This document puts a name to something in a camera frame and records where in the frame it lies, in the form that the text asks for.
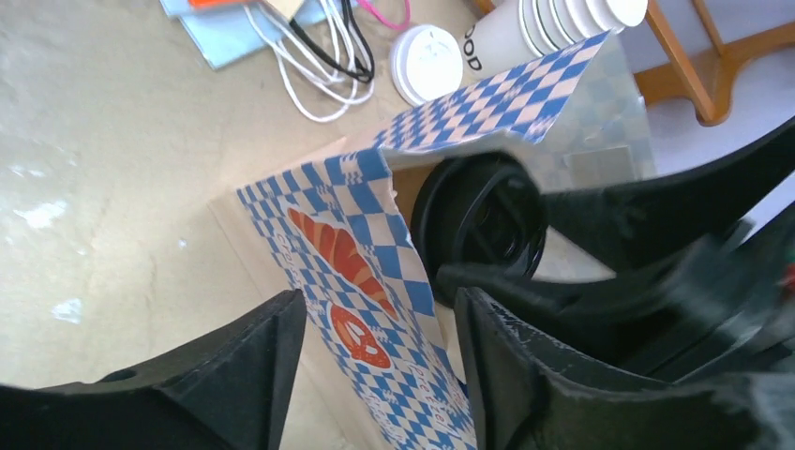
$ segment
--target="beige tabletop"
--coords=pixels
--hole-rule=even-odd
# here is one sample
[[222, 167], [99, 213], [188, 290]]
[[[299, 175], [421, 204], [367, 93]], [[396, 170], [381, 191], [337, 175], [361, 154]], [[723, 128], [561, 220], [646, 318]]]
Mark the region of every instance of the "beige tabletop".
[[[398, 0], [376, 4], [402, 14]], [[158, 0], [0, 2], [0, 382], [93, 382], [257, 304], [207, 202], [408, 108], [384, 75], [397, 33], [358, 16], [376, 96], [317, 125], [271, 52], [214, 72]], [[413, 21], [460, 36], [474, 13], [417, 1]], [[346, 448], [300, 371], [283, 447]]]

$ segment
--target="blue and white checkered pattern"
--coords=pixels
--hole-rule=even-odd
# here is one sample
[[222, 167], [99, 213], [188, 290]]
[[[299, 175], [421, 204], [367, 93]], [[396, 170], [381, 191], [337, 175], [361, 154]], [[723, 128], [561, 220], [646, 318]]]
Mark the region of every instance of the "blue and white checkered pattern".
[[[469, 405], [446, 353], [428, 340], [421, 325], [434, 323], [433, 296], [394, 204], [382, 149], [421, 153], [498, 130], [540, 141], [605, 37], [400, 114], [367, 150], [307, 163], [237, 191], [291, 284], [304, 291], [309, 317], [326, 346], [396, 448], [474, 449], [476, 443]], [[330, 267], [290, 221], [287, 208], [347, 230], [398, 317]], [[375, 337], [389, 355], [390, 368], [354, 359], [350, 341], [344, 345], [331, 323], [331, 305], [362, 321], [367, 330], [359, 331]]]
[[372, 147], [428, 152], [497, 130], [510, 130], [538, 143], [607, 36], [591, 37], [402, 112], [378, 133]]

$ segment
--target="pink cable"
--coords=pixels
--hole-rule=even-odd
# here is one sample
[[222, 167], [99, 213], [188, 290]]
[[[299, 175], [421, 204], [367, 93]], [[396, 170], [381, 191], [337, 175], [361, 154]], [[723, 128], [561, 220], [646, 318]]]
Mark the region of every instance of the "pink cable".
[[409, 22], [412, 19], [412, 5], [410, 0], [403, 0], [403, 3], [406, 5], [406, 18], [403, 20], [402, 23], [389, 22], [389, 20], [387, 20], [381, 14], [381, 12], [369, 2], [369, 0], [357, 0], [356, 3], [358, 3], [359, 7], [361, 7], [363, 10], [375, 16], [375, 18], [378, 19], [379, 22], [383, 23], [384, 26], [392, 28], [393, 30], [397, 31], [405, 30], [406, 27], [409, 26]]

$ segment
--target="red print on bag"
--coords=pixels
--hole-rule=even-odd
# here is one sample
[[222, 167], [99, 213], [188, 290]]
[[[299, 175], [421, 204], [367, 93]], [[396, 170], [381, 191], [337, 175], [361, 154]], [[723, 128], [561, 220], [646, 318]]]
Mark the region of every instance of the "red print on bag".
[[344, 307], [330, 305], [331, 324], [342, 344], [351, 353], [351, 358], [375, 368], [390, 368], [392, 361], [389, 359], [389, 354], [373, 336], [368, 326]]
[[398, 320], [395, 307], [381, 283], [373, 276], [368, 263], [359, 254], [349, 232], [327, 223], [315, 222], [310, 216], [292, 208], [287, 208], [287, 216], [332, 269], [379, 304], [392, 319]]

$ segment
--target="white cable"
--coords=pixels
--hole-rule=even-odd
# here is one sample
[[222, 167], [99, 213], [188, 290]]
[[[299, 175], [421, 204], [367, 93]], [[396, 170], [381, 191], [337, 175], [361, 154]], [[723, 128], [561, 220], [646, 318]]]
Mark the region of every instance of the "white cable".
[[[345, 22], [342, 20], [337, 5], [334, 3], [333, 0], [331, 1], [319, 0], [319, 3], [321, 4], [323, 12], [325, 13], [326, 22], [328, 23], [331, 31], [332, 45], [334, 46], [335, 61], [338, 64], [342, 64], [340, 62], [340, 51], [337, 39], [337, 33], [339, 33], [339, 36], [342, 38], [342, 43], [343, 46], [345, 47], [345, 53], [348, 60], [347, 69], [354, 70], [356, 51], [353, 47], [351, 35], [353, 35], [355, 46], [359, 48], [359, 51], [362, 54], [364, 54], [366, 51], [364, 43], [362, 42], [361, 38], [357, 36], [356, 33], [352, 33], [351, 30], [345, 26]], [[251, 27], [265, 43], [267, 43], [268, 45], [271, 46], [271, 48], [273, 48], [277, 58], [278, 71], [281, 74], [281, 79], [284, 82], [284, 87], [287, 90], [287, 94], [290, 96], [292, 103], [295, 105], [295, 107], [298, 109], [298, 111], [301, 114], [303, 114], [306, 118], [314, 122], [318, 123], [332, 122], [334, 120], [339, 119], [339, 117], [341, 117], [346, 111], [348, 111], [348, 108], [350, 106], [364, 103], [365, 101], [367, 101], [372, 97], [374, 92], [374, 82], [369, 83], [368, 89], [363, 96], [356, 97], [356, 92], [358, 90], [358, 85], [360, 83], [358, 80], [348, 79], [345, 76], [340, 77], [340, 73], [336, 69], [332, 73], [327, 72], [324, 69], [323, 64], [316, 57], [316, 55], [306, 48], [304, 43], [301, 42], [293, 34], [293, 31], [290, 30], [288, 26], [283, 24], [279, 18], [274, 17], [274, 15], [272, 15], [265, 8], [262, 2], [258, 2], [258, 5], [260, 7], [260, 11], [265, 16], [265, 18], [271, 21], [271, 23], [275, 25], [276, 28], [278, 28], [279, 31], [281, 31], [284, 34], [284, 36], [287, 39], [289, 39], [290, 42], [292, 42], [292, 44], [295, 47], [298, 48], [298, 51], [301, 52], [301, 54], [303, 54], [304, 57], [306, 57], [309, 63], [321, 72], [321, 74], [318, 74], [315, 71], [306, 68], [304, 65], [296, 61], [295, 58], [293, 58], [293, 56], [287, 50], [287, 47], [284, 45], [283, 39], [279, 42], [274, 42], [273, 40], [269, 39], [264, 34], [260, 26], [257, 24], [257, 21], [255, 20], [254, 15], [252, 14], [249, 6], [244, 5], [244, 10], [246, 11], [248, 22], [251, 24]], [[365, 59], [367, 61], [366, 68], [371, 69], [372, 67], [369, 67], [369, 60], [367, 58]], [[293, 83], [290, 81], [290, 78], [288, 77], [287, 74], [287, 69], [285, 68], [284, 60], [287, 60], [287, 62], [290, 63], [291, 66], [293, 66], [299, 73], [301, 73], [310, 83], [314, 84], [315, 87], [320, 89], [330, 98], [333, 98], [337, 102], [341, 103], [342, 104], [341, 107], [337, 111], [321, 117], [318, 117], [313, 113], [309, 112], [309, 110], [307, 110], [307, 108], [303, 105], [301, 100], [295, 94], [295, 90], [293, 89]], [[328, 87], [331, 85], [345, 83], [347, 81], [351, 82], [351, 93], [349, 97], [343, 97], [340, 94], [332, 91]]]

